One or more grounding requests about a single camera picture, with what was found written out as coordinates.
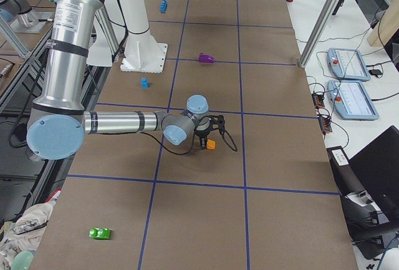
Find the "sticker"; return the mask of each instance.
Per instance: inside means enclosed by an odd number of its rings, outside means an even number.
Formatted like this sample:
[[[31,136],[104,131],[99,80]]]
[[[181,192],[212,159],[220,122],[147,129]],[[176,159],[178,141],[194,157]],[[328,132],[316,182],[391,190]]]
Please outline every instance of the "sticker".
[[[332,150],[331,152],[334,155],[339,166],[349,165],[349,162],[348,162],[347,158],[345,157],[344,152],[342,150]]]
[[[82,8],[71,3],[58,2],[54,16],[54,27],[77,32]]]

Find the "black monitor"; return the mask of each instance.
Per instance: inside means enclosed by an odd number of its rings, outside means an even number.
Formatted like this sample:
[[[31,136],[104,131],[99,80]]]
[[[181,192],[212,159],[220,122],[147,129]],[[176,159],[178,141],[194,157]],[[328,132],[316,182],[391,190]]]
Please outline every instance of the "black monitor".
[[[385,216],[399,220],[399,130],[389,127],[349,165]]]

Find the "white table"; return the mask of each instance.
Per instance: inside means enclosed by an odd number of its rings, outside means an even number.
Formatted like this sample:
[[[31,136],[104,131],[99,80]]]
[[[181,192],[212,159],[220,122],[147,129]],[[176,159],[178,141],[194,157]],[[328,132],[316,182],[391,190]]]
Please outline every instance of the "white table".
[[[294,0],[294,2],[287,3],[292,25],[296,32],[299,50],[301,52],[305,47],[305,42],[301,41],[308,40],[324,2],[325,0]],[[369,23],[355,0],[345,0],[344,5],[338,10],[337,15],[332,16],[329,19],[320,40],[324,41],[328,38],[336,37],[353,37],[365,32],[369,27]],[[371,53],[378,48],[369,46],[367,36],[370,33],[371,29],[367,33],[352,39],[336,39],[319,42],[309,63],[306,65],[305,70],[307,75],[313,76],[318,83],[322,84],[327,89],[327,82],[331,78],[323,75],[322,69],[317,62],[316,53],[319,51],[328,51],[331,47],[356,49],[359,45],[360,47],[358,49],[362,54]],[[325,70],[325,74],[333,76],[327,66],[327,54],[319,53],[318,55],[322,67]],[[380,50],[376,53],[364,56],[364,60],[366,64],[376,64],[378,62],[388,61],[390,58],[384,50]],[[372,99],[386,97],[399,91],[399,73],[395,66],[392,63],[386,63],[383,65],[383,70],[384,75],[381,79],[372,77],[370,81],[363,83]],[[312,77],[308,77],[308,81],[309,83],[315,82]],[[318,86],[316,86],[315,89],[317,91],[322,90],[321,87]],[[374,138],[379,136],[389,126],[395,125],[399,128],[398,102],[399,96],[382,100],[380,102],[374,102],[375,108],[380,115],[380,118],[374,121],[342,120],[337,112],[332,114],[332,120],[343,126],[349,134],[350,141],[345,148],[345,152],[349,158],[352,158],[357,152],[369,144]],[[324,103],[326,108],[331,112],[333,107],[330,101],[324,100]],[[325,137],[325,147],[328,148],[338,145],[344,146],[347,141],[344,131],[334,124],[332,124],[332,129],[333,132],[327,134]],[[359,269],[365,269],[365,267],[370,263],[375,264],[374,269],[377,268],[378,262],[370,262],[364,259],[356,247],[354,247],[354,251],[357,257]],[[387,252],[380,270],[397,270],[398,265],[399,250],[392,249]]]

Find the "green block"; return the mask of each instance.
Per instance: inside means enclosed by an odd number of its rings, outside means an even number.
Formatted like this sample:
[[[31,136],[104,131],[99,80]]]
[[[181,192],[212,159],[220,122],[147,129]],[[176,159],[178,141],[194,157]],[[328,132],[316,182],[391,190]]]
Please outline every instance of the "green block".
[[[111,230],[108,228],[91,228],[89,231],[89,237],[99,240],[109,240]]]

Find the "crumpled fabric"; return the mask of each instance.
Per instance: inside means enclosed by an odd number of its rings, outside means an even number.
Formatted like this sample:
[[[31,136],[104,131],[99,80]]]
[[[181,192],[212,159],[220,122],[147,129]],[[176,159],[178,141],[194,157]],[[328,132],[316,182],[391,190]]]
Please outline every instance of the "crumpled fabric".
[[[37,250],[46,227],[35,228],[48,222],[54,205],[55,201],[49,201],[31,206],[4,235],[0,242],[0,270],[11,270],[15,256],[21,251]]]

